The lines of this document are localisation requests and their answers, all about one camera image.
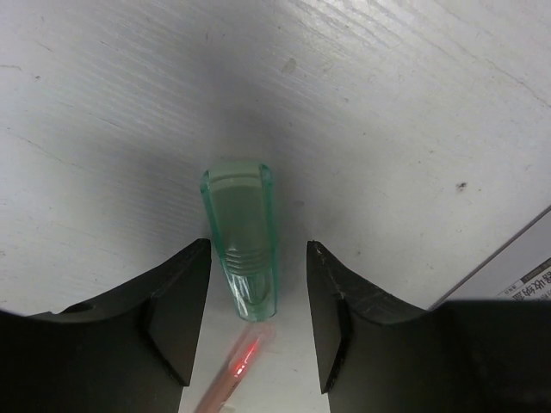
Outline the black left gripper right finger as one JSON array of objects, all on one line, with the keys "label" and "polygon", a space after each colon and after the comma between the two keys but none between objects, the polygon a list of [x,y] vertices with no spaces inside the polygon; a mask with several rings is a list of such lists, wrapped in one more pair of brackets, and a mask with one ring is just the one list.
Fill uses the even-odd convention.
[{"label": "black left gripper right finger", "polygon": [[306,247],[320,390],[333,412],[547,412],[550,305],[459,300],[426,311]]}]

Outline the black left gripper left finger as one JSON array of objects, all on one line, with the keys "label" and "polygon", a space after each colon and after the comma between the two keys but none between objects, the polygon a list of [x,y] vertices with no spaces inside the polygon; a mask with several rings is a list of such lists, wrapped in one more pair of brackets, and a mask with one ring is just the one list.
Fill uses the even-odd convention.
[{"label": "black left gripper left finger", "polygon": [[176,412],[211,270],[205,238],[60,313],[1,314],[4,412]]}]

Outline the mint green correction tape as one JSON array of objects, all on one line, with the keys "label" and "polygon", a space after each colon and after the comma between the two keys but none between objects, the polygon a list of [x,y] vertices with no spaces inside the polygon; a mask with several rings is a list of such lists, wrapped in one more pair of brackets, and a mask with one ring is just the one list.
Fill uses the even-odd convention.
[{"label": "mint green correction tape", "polygon": [[200,191],[238,315],[248,322],[273,317],[278,268],[269,167],[245,160],[220,163],[204,173]]}]

